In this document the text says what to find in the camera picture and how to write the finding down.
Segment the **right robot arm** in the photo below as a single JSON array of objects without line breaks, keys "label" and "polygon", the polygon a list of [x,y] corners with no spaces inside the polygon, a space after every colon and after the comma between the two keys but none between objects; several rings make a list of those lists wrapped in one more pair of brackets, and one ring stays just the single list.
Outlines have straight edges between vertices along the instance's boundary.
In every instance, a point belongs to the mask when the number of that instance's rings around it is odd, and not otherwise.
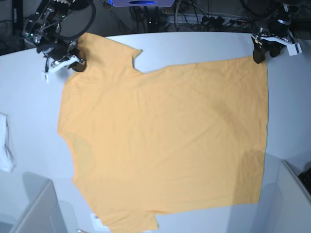
[{"label": "right robot arm", "polygon": [[72,12],[79,10],[79,0],[43,0],[24,26],[22,36],[36,47],[46,59],[43,74],[62,68],[83,72],[86,59],[78,49],[81,34],[62,36],[61,23]]}]

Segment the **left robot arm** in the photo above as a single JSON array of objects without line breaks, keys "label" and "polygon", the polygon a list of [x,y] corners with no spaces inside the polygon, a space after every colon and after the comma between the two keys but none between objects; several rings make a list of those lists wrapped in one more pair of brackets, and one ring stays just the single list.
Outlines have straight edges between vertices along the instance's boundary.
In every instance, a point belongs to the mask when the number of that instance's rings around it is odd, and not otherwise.
[{"label": "left robot arm", "polygon": [[286,48],[290,56],[298,55],[302,52],[299,43],[296,43],[290,25],[294,7],[283,4],[268,19],[267,27],[252,35],[254,45],[253,60],[260,64],[265,61],[266,53],[270,53],[272,58],[280,55],[283,48]]}]

